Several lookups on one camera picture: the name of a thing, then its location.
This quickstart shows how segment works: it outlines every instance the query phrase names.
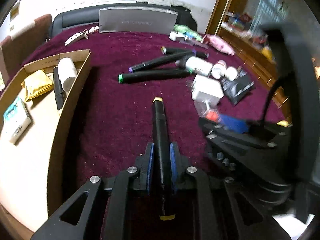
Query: black leather headboard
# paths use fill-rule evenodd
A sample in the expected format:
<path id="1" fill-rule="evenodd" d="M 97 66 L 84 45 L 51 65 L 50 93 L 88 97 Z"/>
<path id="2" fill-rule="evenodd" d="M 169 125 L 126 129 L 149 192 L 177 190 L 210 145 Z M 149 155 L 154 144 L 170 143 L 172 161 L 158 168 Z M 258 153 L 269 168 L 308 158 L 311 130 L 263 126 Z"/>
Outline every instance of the black leather headboard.
<path id="1" fill-rule="evenodd" d="M 58 14 L 53 20 L 52 26 L 49 30 L 50 37 L 58 35 L 65 29 L 73 28 L 76 26 L 87 25 L 90 23 L 99 22 L 99 10 L 107 7 L 115 6 L 144 6 L 144 7 L 156 7 L 164 8 L 175 11 L 178 13 L 176 24 L 186 25 L 190 29 L 196 31 L 197 23 L 193 19 L 190 10 L 183 6 L 164 6 L 158 4 L 148 3 L 117 3 L 117 4 L 101 4 L 80 9 L 75 9 Z"/>

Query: black plastic bag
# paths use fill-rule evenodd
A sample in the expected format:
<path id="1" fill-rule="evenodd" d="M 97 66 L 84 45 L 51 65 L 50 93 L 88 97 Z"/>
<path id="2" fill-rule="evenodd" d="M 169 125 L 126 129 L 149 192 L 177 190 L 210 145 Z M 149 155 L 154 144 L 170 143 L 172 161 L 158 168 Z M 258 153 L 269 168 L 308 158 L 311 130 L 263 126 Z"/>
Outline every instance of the black plastic bag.
<path id="1" fill-rule="evenodd" d="M 237 78 L 233 81 L 223 78 L 221 85 L 224 94 L 229 98 L 235 106 L 244 96 L 252 89 L 254 89 L 254 82 L 251 80 L 246 71 L 241 69 Z"/>

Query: cardboard box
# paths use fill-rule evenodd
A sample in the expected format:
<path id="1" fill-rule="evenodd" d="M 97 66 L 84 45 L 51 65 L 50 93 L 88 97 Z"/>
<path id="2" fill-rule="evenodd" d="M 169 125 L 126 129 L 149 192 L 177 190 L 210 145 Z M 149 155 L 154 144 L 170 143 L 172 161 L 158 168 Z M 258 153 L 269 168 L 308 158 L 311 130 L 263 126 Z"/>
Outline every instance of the cardboard box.
<path id="1" fill-rule="evenodd" d="M 73 60 L 78 75 L 61 116 L 52 90 L 26 103 L 32 123 L 15 145 L 0 135 L 0 203 L 33 232 L 62 204 L 64 149 L 79 95 L 91 69 L 90 50 L 61 53 L 26 64 L 0 97 L 2 130 L 3 113 L 20 93 L 21 82 L 39 69 L 50 76 L 53 67 L 64 57 Z"/>

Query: gray box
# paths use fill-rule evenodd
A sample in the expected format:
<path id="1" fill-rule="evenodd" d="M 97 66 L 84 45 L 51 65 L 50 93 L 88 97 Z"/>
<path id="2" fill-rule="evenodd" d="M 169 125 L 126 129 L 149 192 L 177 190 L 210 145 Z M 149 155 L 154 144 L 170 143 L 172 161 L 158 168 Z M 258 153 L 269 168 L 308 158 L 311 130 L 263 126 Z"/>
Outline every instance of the gray box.
<path id="1" fill-rule="evenodd" d="M 178 13 L 162 8 L 118 6 L 99 10 L 99 32 L 150 32 L 169 35 Z"/>

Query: keychain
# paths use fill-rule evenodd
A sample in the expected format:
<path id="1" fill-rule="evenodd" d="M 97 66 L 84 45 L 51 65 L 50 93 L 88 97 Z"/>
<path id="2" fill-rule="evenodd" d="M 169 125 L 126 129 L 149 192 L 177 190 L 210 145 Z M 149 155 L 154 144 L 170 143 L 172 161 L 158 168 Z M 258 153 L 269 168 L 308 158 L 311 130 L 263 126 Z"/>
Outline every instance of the keychain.
<path id="1" fill-rule="evenodd" d="M 99 30 L 99 26 L 92 27 L 90 30 L 83 30 L 82 32 L 72 35 L 69 39 L 66 40 L 64 44 L 67 46 L 83 38 L 88 39 L 89 38 L 88 34 L 95 33 L 98 30 Z"/>

